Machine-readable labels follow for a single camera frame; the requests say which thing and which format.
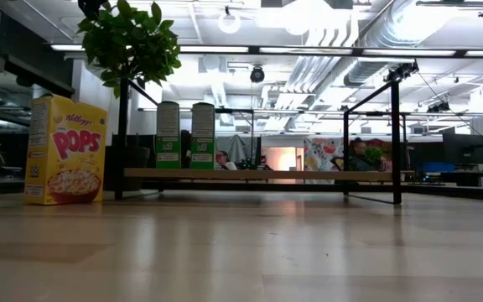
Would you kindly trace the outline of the yellow Corn Pops cereal box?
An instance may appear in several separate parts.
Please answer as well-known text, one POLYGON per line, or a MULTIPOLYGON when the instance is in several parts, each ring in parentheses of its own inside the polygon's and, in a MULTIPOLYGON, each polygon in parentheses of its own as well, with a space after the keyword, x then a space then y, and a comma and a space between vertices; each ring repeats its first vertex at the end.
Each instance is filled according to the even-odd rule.
POLYGON ((31 103, 24 182, 26 204, 103 199, 107 112, 48 94, 31 103))

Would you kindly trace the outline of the black plant pot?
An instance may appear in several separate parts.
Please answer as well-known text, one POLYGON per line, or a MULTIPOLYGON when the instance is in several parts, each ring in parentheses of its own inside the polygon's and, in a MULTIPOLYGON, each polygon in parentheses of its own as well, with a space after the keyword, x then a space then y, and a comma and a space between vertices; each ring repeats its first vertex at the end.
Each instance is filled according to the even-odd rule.
POLYGON ((123 168, 147 168, 150 149, 143 147, 107 146, 104 168, 106 191, 114 191, 119 186, 123 191, 137 191, 142 188, 142 178, 122 178, 123 168))

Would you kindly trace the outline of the person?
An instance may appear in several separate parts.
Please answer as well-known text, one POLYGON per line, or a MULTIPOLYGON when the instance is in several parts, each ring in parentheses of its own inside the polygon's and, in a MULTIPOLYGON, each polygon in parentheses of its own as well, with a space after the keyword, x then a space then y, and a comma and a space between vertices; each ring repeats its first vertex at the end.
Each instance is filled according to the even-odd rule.
POLYGON ((384 172, 386 159, 382 155, 379 162, 371 163, 366 160, 365 152, 369 147, 360 138, 354 139, 348 147, 348 155, 345 157, 345 166, 348 170, 361 172, 384 172))
POLYGON ((230 161, 229 155, 226 151, 219 151, 216 154, 216 163, 226 170, 237 170, 237 166, 234 162, 230 161))

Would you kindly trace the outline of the black metal rig frame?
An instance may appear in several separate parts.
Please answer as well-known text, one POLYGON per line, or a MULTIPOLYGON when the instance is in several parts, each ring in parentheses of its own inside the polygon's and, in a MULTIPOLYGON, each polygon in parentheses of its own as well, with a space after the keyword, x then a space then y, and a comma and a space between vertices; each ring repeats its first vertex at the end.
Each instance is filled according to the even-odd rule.
POLYGON ((227 115, 235 115, 239 114, 241 117, 243 117, 247 124, 250 127, 250 131, 226 131, 226 130, 215 130, 215 135, 220 135, 220 134, 236 134, 236 135, 241 135, 241 134, 249 134, 250 135, 250 151, 251 155, 248 159, 249 164, 248 167, 254 168, 256 164, 256 158, 255 156, 257 155, 257 152, 254 150, 255 143, 255 130, 254 130, 254 124, 255 124, 255 111, 253 109, 244 109, 244 108, 225 108, 225 107, 217 107, 215 109, 215 114, 227 114, 227 115))

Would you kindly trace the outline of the silver ventilation duct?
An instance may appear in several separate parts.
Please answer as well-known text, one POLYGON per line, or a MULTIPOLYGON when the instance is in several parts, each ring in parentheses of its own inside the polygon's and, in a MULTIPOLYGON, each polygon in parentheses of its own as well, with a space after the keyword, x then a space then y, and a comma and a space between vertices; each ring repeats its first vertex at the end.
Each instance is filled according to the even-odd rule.
POLYGON ((423 0, 395 0, 360 38, 358 46, 414 48, 456 15, 455 8, 418 6, 417 1, 423 0))

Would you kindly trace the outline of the dark computer monitor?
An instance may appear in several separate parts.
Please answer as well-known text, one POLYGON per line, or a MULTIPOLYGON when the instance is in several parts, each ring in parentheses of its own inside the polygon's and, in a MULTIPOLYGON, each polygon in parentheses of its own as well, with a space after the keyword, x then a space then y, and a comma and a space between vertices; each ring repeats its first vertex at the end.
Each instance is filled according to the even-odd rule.
POLYGON ((472 134, 443 134, 444 158, 451 164, 483 164, 483 137, 472 134))

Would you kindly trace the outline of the blue bin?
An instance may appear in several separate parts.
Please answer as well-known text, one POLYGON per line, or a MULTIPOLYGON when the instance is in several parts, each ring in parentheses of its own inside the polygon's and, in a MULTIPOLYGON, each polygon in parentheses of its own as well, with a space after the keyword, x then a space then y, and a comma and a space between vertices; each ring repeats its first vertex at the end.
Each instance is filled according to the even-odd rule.
POLYGON ((416 171, 419 173, 452 173, 455 171, 455 165, 445 162, 423 162, 417 164, 416 171))

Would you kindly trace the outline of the green Apple Jacks cereal box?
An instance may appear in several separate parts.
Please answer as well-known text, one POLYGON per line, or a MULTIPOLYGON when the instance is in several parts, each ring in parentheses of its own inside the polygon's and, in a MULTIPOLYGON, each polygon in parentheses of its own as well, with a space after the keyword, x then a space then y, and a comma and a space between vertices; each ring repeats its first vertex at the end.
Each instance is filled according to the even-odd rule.
POLYGON ((198 102, 192 106, 191 169, 215 168, 215 125, 212 104, 198 102))
POLYGON ((179 104, 161 102, 157 109, 156 167, 180 169, 180 150, 179 104))

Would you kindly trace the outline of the round white ceiling lamp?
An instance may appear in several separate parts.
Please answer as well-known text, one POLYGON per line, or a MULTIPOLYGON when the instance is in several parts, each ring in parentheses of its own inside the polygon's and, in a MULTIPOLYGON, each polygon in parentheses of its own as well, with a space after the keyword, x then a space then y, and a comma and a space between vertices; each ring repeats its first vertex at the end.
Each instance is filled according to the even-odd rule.
POLYGON ((225 34, 236 33, 242 25, 242 19, 238 14, 234 13, 223 13, 217 20, 218 27, 220 31, 225 34))

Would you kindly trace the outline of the wooden shelf with black frame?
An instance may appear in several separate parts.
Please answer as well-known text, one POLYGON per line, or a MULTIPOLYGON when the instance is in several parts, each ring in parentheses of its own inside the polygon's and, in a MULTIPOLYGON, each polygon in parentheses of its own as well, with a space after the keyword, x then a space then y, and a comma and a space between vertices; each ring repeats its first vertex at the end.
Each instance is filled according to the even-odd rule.
MULTIPOLYGON (((386 85, 373 92, 362 102, 352 107, 350 110, 343 112, 343 139, 348 144, 349 139, 349 123, 348 119, 353 114, 353 109, 360 107, 373 97, 377 96, 386 89, 391 89, 392 94, 392 154, 393 158, 399 161, 400 158, 400 125, 399 125, 399 82, 389 81, 386 85)), ((366 200, 373 200, 386 204, 400 205, 402 204, 402 186, 401 186, 401 170, 400 164, 395 164, 392 172, 361 172, 350 170, 349 165, 349 147, 344 150, 344 169, 339 172, 301 172, 301 171, 279 171, 279 170, 218 170, 218 169, 148 169, 148 168, 120 168, 119 178, 122 181, 125 178, 144 178, 144 179, 182 179, 182 180, 342 180, 351 182, 359 181, 391 181, 392 182, 392 201, 384 201, 372 199, 368 197, 358 197, 366 200)))

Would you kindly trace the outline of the small green plant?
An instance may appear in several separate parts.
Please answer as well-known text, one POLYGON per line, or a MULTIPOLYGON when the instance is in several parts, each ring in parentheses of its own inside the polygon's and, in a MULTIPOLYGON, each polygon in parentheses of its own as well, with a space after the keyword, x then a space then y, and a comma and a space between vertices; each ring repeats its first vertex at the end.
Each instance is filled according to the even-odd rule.
POLYGON ((383 155, 383 152, 378 147, 369 146, 366 148, 366 152, 365 152, 366 160, 371 163, 381 161, 382 155, 383 155))

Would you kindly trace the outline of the green leafy plant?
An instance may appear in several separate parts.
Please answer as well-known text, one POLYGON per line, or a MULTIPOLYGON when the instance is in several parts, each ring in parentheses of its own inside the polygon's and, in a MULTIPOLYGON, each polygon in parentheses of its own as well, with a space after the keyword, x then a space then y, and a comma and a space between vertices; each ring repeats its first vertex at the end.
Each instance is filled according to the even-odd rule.
POLYGON ((124 82, 144 88, 150 81, 161 85, 182 66, 174 22, 164 19, 157 3, 148 11, 132 7, 127 0, 77 0, 85 18, 78 23, 81 47, 87 62, 101 70, 103 85, 122 93, 124 82))

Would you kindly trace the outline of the colourful floral panel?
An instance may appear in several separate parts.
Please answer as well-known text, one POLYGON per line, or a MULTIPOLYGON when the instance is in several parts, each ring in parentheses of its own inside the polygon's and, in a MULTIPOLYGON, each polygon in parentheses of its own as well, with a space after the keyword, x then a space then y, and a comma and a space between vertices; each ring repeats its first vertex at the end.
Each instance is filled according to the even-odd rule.
POLYGON ((329 172, 339 171, 335 161, 343 156, 342 138, 305 138, 304 170, 329 172))

